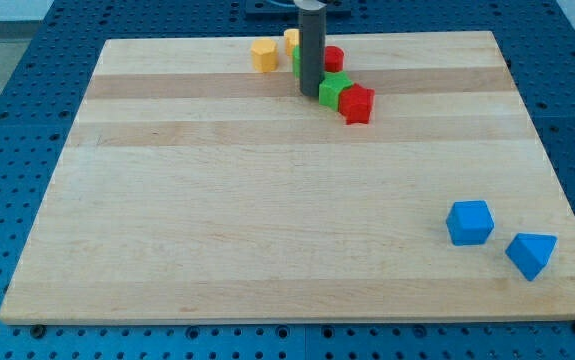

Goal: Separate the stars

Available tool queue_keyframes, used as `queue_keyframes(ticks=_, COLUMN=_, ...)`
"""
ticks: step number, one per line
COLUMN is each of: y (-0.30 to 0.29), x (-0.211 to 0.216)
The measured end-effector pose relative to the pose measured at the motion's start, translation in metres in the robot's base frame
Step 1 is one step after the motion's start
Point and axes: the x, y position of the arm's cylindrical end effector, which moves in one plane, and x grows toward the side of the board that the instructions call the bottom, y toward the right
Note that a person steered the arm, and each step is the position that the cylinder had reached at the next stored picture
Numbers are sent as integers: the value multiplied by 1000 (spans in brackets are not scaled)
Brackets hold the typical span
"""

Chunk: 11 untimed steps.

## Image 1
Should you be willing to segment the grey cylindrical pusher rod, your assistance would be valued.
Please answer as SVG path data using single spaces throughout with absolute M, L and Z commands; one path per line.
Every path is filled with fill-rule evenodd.
M 317 0 L 295 0 L 298 10 L 300 91 L 318 97 L 324 79 L 326 5 Z

